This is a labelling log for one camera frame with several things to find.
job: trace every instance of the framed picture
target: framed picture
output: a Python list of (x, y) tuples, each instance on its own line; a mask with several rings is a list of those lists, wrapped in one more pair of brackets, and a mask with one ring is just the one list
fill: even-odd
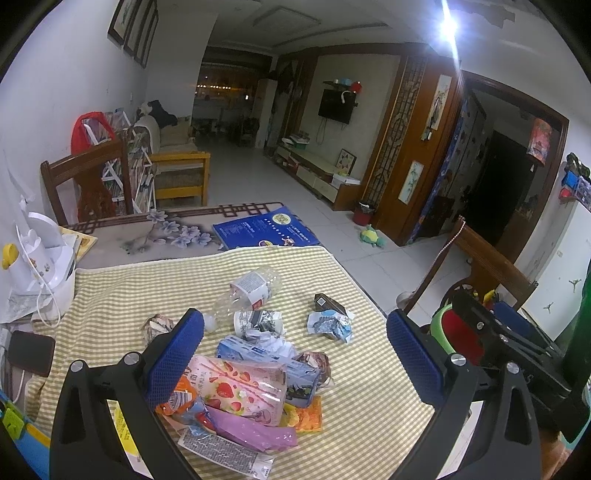
[(152, 40), (154, 39), (154, 33), (156, 32), (156, 26), (158, 25), (158, 9), (154, 12), (154, 16), (148, 27), (148, 36), (146, 37), (146, 43), (144, 45), (144, 52), (142, 54), (141, 66), (146, 68), (148, 64), (148, 57), (150, 56), (150, 48), (152, 47)]
[(150, 33), (150, 25), (154, 19), (156, 13), (156, 1), (150, 0), (150, 4), (145, 12), (142, 19), (141, 27), (139, 28), (141, 34), (138, 37), (138, 44), (135, 46), (135, 61), (142, 63), (142, 57), (144, 55), (144, 49), (146, 46), (146, 40), (148, 40), (148, 33)]
[(137, 2), (138, 0), (120, 0), (117, 4), (107, 33), (119, 45), (123, 45), (125, 37), (129, 33), (129, 26), (134, 17)]
[(353, 165), (355, 165), (355, 160), (357, 157), (353, 155), (351, 152), (347, 152), (344, 148), (340, 151), (339, 159), (336, 162), (336, 167), (339, 171), (339, 175), (343, 177), (348, 177), (353, 169)]
[(136, 48), (139, 44), (139, 38), (142, 34), (142, 20), (145, 17), (148, 7), (152, 0), (137, 0), (134, 12), (132, 13), (131, 25), (128, 28), (127, 37), (125, 37), (124, 50), (132, 57), (135, 57)]

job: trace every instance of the chair backrest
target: chair backrest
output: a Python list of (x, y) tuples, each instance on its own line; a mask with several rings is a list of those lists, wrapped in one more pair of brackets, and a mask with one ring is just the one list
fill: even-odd
[[(519, 309), (537, 288), (538, 283), (536, 281), (530, 282), (529, 279), (521, 273), (514, 264), (503, 257), (495, 247), (466, 225), (464, 218), (460, 216), (449, 234), (449, 245), (435, 260), (418, 289), (413, 292), (413, 295), (404, 307), (404, 313), (408, 314), (416, 302), (418, 302), (419, 297), (425, 292), (425, 289), (433, 277), (435, 277), (435, 273), (437, 273), (437, 270), (441, 267), (453, 244), (456, 244), (464, 250), (468, 256), (472, 257), (472, 273), (475, 270), (475, 266), (478, 265), (479, 268), (484, 269), (487, 274), (493, 277), (499, 284), (503, 285), (509, 293), (515, 297), (517, 300), (514, 305), (515, 310)], [(455, 285), (468, 283), (468, 280), (470, 280), (470, 277), (456, 282)]]
[(74, 179), (80, 186), (79, 222), (115, 216), (112, 194), (103, 184), (102, 171), (105, 162), (116, 159), (121, 161), (125, 213), (131, 215), (133, 206), (127, 149), (121, 140), (103, 142), (78, 155), (71, 155), (51, 164), (48, 161), (41, 164), (43, 183), (59, 225), (67, 225), (68, 221), (57, 193), (57, 186), (70, 179)]
[(514, 308), (521, 307), (537, 288), (538, 283), (536, 281), (530, 282), (513, 263), (501, 255), (495, 247), (469, 226), (464, 226), (455, 244), (515, 297), (517, 303)]

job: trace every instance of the plastic bottle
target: plastic bottle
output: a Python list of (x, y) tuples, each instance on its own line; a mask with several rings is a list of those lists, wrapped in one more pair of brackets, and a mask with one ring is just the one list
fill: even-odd
[(218, 323), (232, 322), (234, 312), (256, 310), (281, 289), (281, 276), (271, 267), (259, 267), (230, 283), (203, 318), (205, 328), (213, 332)]

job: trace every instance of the green stuffed turtle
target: green stuffed turtle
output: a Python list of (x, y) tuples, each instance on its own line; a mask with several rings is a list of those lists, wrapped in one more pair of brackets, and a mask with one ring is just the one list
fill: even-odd
[(373, 246), (377, 245), (378, 247), (383, 247), (386, 245), (386, 240), (380, 237), (371, 225), (365, 227), (365, 230), (359, 234), (359, 239), (362, 242), (372, 244)]

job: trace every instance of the trash pile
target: trash pile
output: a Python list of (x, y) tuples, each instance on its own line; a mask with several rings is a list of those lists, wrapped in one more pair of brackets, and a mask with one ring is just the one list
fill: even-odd
[[(218, 343), (215, 357), (195, 354), (169, 401), (156, 409), (181, 435), (181, 447), (261, 480), (278, 453), (297, 447), (299, 434), (322, 431), (320, 393), (333, 384), (328, 356), (298, 353), (285, 339), (281, 312), (260, 310), (281, 286), (281, 276), (270, 267), (232, 282), (203, 316), (208, 331), (233, 323), (235, 335)], [(354, 317), (319, 293), (307, 330), (349, 343)], [(157, 314), (142, 334), (149, 343), (173, 326)]]

